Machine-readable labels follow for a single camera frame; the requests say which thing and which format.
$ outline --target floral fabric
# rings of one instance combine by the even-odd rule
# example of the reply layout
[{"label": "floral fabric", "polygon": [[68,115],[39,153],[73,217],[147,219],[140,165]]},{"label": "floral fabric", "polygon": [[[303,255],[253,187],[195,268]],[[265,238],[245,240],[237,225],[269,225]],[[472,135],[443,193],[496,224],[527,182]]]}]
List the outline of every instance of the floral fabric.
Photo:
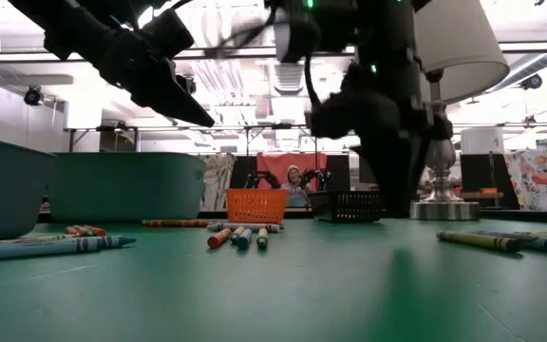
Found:
[{"label": "floral fabric", "polygon": [[505,155],[520,210],[547,211],[547,150]]}]

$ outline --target person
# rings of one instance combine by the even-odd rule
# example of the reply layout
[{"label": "person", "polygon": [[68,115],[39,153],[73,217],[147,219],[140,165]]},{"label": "person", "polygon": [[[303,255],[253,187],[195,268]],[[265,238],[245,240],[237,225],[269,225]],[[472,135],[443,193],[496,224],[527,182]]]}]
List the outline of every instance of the person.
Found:
[{"label": "person", "polygon": [[290,165],[286,173],[288,183],[282,184],[281,189],[289,190],[289,198],[286,201],[287,207],[304,207],[308,204],[308,194],[311,192],[309,183],[301,187],[301,173],[296,165]]}]

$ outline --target table lamp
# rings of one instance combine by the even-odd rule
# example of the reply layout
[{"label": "table lamp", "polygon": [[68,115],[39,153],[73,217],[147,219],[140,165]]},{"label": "table lamp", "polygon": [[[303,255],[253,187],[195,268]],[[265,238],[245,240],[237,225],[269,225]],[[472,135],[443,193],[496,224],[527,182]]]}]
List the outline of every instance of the table lamp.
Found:
[{"label": "table lamp", "polygon": [[[422,91],[434,115],[446,117],[446,105],[482,93],[510,72],[480,0],[430,2],[415,16],[415,36],[424,70]],[[425,164],[434,173],[432,193],[411,203],[412,219],[478,219],[479,205],[452,191],[455,160],[450,140],[430,143]]]}]

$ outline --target green crayon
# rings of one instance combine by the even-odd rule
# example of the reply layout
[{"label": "green crayon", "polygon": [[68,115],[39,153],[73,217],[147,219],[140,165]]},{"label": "green crayon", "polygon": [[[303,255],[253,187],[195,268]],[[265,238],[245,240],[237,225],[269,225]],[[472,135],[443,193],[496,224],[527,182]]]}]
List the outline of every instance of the green crayon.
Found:
[{"label": "green crayon", "polygon": [[258,238],[256,239],[256,245],[259,249],[266,249],[267,243],[269,240],[267,239],[267,228],[261,228],[258,231]]},{"label": "green crayon", "polygon": [[441,241],[457,242],[507,253],[516,253],[524,249],[524,242],[515,238],[489,237],[460,232],[438,232],[436,236]]},{"label": "green crayon", "polygon": [[236,244],[237,242],[237,238],[239,238],[240,235],[242,235],[242,233],[244,233],[244,227],[237,227],[234,232],[232,233],[232,236],[230,238],[230,240],[232,241],[232,244]]}]

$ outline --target black basket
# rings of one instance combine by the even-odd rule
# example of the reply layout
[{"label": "black basket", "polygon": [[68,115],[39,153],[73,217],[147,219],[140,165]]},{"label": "black basket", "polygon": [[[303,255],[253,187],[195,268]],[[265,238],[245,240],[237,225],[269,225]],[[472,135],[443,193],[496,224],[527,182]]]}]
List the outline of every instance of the black basket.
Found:
[{"label": "black basket", "polygon": [[373,222],[379,220],[379,192],[322,191],[308,194],[316,219],[332,222]]}]

